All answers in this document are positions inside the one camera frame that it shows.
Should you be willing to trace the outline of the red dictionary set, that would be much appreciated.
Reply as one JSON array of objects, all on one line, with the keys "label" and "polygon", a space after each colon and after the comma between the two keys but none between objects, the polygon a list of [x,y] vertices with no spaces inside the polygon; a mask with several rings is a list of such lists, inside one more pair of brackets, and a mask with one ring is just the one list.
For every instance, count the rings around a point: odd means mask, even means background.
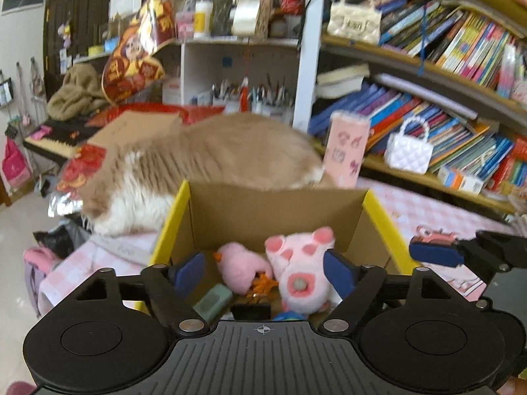
[{"label": "red dictionary set", "polygon": [[526,180],[526,137],[517,137],[512,150],[498,165],[488,189],[500,195],[521,194]]}]

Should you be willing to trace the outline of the pink cylinder container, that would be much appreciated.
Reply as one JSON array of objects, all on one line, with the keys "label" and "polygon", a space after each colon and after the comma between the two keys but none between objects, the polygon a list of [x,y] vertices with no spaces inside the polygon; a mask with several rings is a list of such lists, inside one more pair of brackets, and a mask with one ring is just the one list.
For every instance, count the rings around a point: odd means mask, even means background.
[{"label": "pink cylinder container", "polygon": [[331,114],[323,163],[336,187],[355,188],[369,134],[368,118],[344,111]]}]

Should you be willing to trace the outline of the yellow cardboard box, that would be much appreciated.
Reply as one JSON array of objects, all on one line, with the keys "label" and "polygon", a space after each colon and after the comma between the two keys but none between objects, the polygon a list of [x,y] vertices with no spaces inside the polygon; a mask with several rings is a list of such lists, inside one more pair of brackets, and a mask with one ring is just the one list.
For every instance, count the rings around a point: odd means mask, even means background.
[{"label": "yellow cardboard box", "polygon": [[355,265],[375,265],[409,275],[415,262],[380,198],[371,190],[258,191],[219,184],[186,183],[161,231],[154,263],[179,264],[196,252],[206,271],[188,298],[193,305],[221,280],[212,253],[236,242],[262,253],[278,234],[332,229],[335,248]]}]

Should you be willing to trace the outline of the red gold foil balloon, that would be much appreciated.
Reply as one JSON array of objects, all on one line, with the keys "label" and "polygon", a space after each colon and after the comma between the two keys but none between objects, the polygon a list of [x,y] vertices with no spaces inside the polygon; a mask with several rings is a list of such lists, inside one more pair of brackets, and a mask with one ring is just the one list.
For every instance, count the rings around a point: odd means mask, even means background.
[{"label": "red gold foil balloon", "polygon": [[132,18],[103,72],[102,91],[122,103],[165,75],[155,54],[175,41],[173,0],[147,0]]}]

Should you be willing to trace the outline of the olive blanket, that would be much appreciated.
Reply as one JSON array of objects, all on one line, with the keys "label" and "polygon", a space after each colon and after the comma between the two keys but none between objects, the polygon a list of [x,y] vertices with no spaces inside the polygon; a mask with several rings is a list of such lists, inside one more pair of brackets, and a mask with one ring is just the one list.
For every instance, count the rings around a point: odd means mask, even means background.
[{"label": "olive blanket", "polygon": [[46,113],[53,120],[67,121],[107,105],[96,69],[88,63],[77,63],[68,69],[62,86],[48,101]]}]

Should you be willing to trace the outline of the white quilted pearl handbag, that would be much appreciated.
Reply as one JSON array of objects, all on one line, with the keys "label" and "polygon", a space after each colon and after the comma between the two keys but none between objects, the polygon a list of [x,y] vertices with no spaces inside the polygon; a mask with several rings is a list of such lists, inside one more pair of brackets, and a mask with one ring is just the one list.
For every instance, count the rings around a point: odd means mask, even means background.
[{"label": "white quilted pearl handbag", "polygon": [[[423,128],[423,137],[412,137],[405,133],[406,128],[416,122]],[[385,164],[394,169],[423,175],[429,167],[433,145],[428,143],[430,127],[428,122],[419,116],[412,116],[403,122],[398,132],[389,136]]]}]

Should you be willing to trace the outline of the black binder clip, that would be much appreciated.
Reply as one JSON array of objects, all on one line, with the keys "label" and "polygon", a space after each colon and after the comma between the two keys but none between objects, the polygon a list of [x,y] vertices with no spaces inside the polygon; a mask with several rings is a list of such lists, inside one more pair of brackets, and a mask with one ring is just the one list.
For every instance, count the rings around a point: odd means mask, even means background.
[{"label": "black binder clip", "polygon": [[231,306],[231,314],[237,321],[267,321],[271,320],[271,305],[269,303],[237,303]]}]

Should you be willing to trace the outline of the pink paw plush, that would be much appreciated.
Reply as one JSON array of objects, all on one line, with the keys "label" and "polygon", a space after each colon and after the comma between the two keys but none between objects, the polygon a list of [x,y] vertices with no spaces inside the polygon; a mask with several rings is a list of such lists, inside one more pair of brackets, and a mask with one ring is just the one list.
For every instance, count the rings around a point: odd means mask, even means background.
[{"label": "pink paw plush", "polygon": [[285,311],[309,316],[330,306],[331,285],[323,270],[323,258],[335,244],[329,226],[311,233],[275,235],[265,241]]}]

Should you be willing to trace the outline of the mint green correction tape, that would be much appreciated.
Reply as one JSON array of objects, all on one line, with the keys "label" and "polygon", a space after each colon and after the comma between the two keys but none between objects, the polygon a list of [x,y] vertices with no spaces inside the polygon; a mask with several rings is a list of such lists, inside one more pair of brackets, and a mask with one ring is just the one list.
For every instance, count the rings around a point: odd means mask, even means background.
[{"label": "mint green correction tape", "polygon": [[233,292],[224,284],[217,283],[194,306],[207,323],[212,323],[231,303]]}]

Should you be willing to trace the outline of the cream pearl handbag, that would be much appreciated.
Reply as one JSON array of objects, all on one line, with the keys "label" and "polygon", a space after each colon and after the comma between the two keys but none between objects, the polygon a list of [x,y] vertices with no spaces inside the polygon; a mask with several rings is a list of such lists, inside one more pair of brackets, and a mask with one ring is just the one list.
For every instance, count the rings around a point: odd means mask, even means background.
[{"label": "cream pearl handbag", "polygon": [[381,12],[374,0],[366,5],[352,5],[347,0],[333,2],[327,32],[334,37],[378,45],[380,41]]}]

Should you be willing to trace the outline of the blue green toy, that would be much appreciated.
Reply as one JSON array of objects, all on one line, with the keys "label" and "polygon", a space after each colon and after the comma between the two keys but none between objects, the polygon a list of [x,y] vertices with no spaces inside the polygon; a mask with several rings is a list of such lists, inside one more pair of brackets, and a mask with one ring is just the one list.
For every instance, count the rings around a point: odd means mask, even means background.
[{"label": "blue green toy", "polygon": [[305,315],[298,314],[293,311],[287,311],[287,312],[281,312],[280,314],[277,314],[272,320],[276,322],[305,321],[307,320],[307,317]]}]

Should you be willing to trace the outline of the pink chick plush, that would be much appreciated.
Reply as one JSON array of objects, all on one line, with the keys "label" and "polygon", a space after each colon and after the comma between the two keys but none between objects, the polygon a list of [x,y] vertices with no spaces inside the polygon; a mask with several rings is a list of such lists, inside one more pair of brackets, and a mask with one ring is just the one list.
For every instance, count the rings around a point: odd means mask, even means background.
[{"label": "pink chick plush", "polygon": [[224,244],[213,256],[223,282],[233,293],[260,296],[278,287],[270,262],[242,244]]}]

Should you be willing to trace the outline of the white cubby shelf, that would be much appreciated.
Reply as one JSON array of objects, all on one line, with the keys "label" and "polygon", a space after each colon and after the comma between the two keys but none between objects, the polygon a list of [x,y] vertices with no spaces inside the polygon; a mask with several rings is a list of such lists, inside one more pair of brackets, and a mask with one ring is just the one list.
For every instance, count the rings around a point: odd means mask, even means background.
[{"label": "white cubby shelf", "polygon": [[166,103],[215,104],[235,112],[246,80],[251,111],[292,122],[299,67],[296,39],[178,40],[156,57],[166,73]]}]

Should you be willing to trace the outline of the pink cartoon table mat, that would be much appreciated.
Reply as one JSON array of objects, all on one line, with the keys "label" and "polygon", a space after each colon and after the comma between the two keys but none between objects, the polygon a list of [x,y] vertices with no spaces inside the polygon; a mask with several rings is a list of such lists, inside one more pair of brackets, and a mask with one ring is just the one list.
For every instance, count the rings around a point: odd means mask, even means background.
[{"label": "pink cartoon table mat", "polygon": [[[478,230],[513,233],[509,225],[402,188],[363,177],[357,185],[374,192],[407,244],[420,236],[438,235],[449,240],[468,239]],[[114,268],[119,276],[137,273],[146,262],[146,254],[153,251],[155,240],[153,234],[141,234],[85,242],[55,264],[39,283],[39,313],[45,315],[99,268]]]}]

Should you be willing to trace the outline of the orange white cat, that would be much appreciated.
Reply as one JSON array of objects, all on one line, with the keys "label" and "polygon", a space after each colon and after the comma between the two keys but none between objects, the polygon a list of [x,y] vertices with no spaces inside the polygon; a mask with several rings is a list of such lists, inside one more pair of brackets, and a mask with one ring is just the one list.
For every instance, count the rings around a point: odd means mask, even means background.
[{"label": "orange white cat", "polygon": [[304,132],[252,113],[175,122],[151,137],[109,149],[79,189],[94,233],[120,236],[163,227],[184,181],[258,190],[331,188]]}]

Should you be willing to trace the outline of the wooden bookshelf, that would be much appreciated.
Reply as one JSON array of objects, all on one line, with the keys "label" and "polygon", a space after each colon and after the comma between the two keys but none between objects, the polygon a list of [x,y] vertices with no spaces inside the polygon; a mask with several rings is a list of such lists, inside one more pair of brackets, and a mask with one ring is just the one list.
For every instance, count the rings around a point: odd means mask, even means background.
[{"label": "wooden bookshelf", "polygon": [[[361,170],[432,195],[454,195],[492,213],[526,196],[488,189],[517,137],[526,137],[526,0],[374,0],[378,45],[331,36],[325,0],[309,133],[327,144],[333,112],[368,118]],[[430,127],[433,152],[423,175],[384,162],[389,136],[412,116]],[[478,195],[445,186],[447,166],[479,177]]]}]

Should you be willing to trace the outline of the orange white small box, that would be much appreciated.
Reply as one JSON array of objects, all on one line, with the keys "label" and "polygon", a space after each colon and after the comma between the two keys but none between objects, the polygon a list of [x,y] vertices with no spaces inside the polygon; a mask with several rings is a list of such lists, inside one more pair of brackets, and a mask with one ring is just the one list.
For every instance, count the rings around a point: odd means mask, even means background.
[{"label": "orange white small box", "polygon": [[472,195],[478,195],[483,188],[483,182],[479,177],[447,166],[439,169],[438,180],[442,186]]}]

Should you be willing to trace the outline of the black keyboard piano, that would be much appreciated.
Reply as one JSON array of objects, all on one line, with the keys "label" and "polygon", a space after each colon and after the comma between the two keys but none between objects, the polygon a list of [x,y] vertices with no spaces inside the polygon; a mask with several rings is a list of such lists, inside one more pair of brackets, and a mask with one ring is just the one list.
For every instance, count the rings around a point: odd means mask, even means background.
[{"label": "black keyboard piano", "polygon": [[30,152],[63,165],[99,130],[86,123],[82,118],[67,122],[48,118],[23,140],[22,145]]}]

